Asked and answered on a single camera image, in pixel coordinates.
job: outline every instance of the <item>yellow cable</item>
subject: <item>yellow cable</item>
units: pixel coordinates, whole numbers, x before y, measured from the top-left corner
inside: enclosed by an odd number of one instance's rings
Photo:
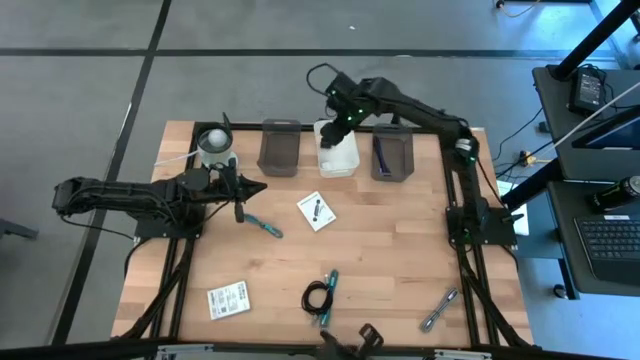
[[[540,2],[540,0],[536,0],[531,6],[529,6],[528,8],[526,8],[525,10],[522,10],[522,12],[519,12],[517,14],[510,14],[506,9],[504,5],[499,6],[498,8],[500,9],[500,11],[502,11],[506,16],[510,17],[510,18],[517,18],[520,15],[523,15],[524,13],[526,13],[527,11],[533,9],[536,5],[538,5],[538,3]]]

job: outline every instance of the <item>metal tool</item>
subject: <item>metal tool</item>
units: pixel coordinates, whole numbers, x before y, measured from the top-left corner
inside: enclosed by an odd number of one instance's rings
[[[333,295],[336,290],[336,286],[338,285],[338,270],[336,269],[331,270],[331,273],[329,274],[329,280],[327,281],[327,285],[329,286],[329,291],[331,292],[331,295]],[[329,308],[329,310],[327,310],[327,312],[320,317],[320,327],[323,329],[328,328],[330,318],[331,318],[331,308]]]
[[[244,220],[247,222],[250,222],[252,224],[258,225],[260,226],[262,229],[267,230],[271,235],[277,237],[278,239],[282,239],[282,237],[284,236],[284,234],[282,233],[282,231],[280,231],[280,229],[275,228],[267,223],[263,223],[262,221],[260,221],[257,217],[250,215],[250,214],[244,214]]]
[[[451,304],[456,296],[458,296],[458,289],[456,288],[451,288],[449,289],[449,291],[447,291],[446,294],[444,294],[444,297],[440,301],[440,304],[438,305],[436,310],[420,323],[419,328],[423,333],[428,333],[429,331],[431,331],[431,329],[433,329],[433,326],[435,325],[436,320],[438,320],[438,318],[440,317],[440,314],[442,314],[447,306]]]

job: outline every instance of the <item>blue-handled tool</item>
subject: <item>blue-handled tool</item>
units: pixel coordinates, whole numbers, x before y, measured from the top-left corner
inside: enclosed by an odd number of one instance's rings
[[[282,231],[280,231],[280,229],[275,228],[269,224],[263,223],[262,221],[258,220],[257,217],[250,215],[250,214],[244,214],[244,220],[248,221],[252,224],[258,225],[260,226],[262,229],[267,230],[271,235],[277,237],[278,239],[282,239],[282,237],[284,236],[284,234],[282,233]]]
[[[329,286],[329,291],[331,295],[334,295],[336,286],[338,285],[338,270],[333,269],[329,274],[329,279],[327,280],[327,285]],[[324,315],[320,318],[320,327],[326,329],[329,327],[329,318],[331,317],[331,309],[327,310]]]

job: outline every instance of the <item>wooden tabletop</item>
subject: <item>wooden tabletop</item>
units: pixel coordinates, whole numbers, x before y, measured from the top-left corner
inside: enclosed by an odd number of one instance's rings
[[[190,121],[167,122],[158,160],[186,154],[193,126]],[[495,186],[484,131],[474,134],[480,141],[480,161]],[[418,330],[445,291],[460,288],[455,252],[447,243],[447,196],[437,137],[414,134],[415,172],[403,183],[386,183],[370,176],[371,134],[356,134],[361,161],[355,175],[335,179],[320,177],[311,132],[301,135],[296,177],[264,176],[256,165],[261,136],[260,131],[234,132],[240,172],[269,185],[247,202],[245,212],[280,228],[284,238],[236,223],[233,206],[214,216],[195,245],[179,338],[321,343],[318,327],[311,326],[310,316],[300,308],[300,297],[311,281],[323,280],[335,268],[340,278],[329,331],[341,342],[360,343],[358,330],[371,323],[389,346],[468,346],[462,296],[429,334]],[[152,180],[179,174],[185,161],[156,167]],[[483,196],[498,206],[485,181],[480,183]],[[296,203],[316,190],[337,219],[314,233]],[[132,257],[113,335],[128,330],[156,295],[167,244],[167,239],[153,239]],[[494,302],[520,336],[531,341],[513,259],[497,246],[483,250]],[[207,291],[241,280],[247,282],[251,310],[212,321]],[[173,297],[165,309],[161,334],[168,333],[172,304]],[[477,298],[475,304],[481,339],[487,342]]]

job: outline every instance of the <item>white paper label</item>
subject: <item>white paper label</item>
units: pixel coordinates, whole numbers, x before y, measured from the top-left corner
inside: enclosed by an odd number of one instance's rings
[[[207,299],[209,300],[211,320],[217,320],[251,309],[245,281],[209,290]]]
[[[629,215],[605,215],[605,220],[629,220]]]
[[[317,191],[298,201],[298,208],[302,211],[313,231],[322,229],[336,219],[336,215],[329,209],[329,205],[324,202],[324,199]]]

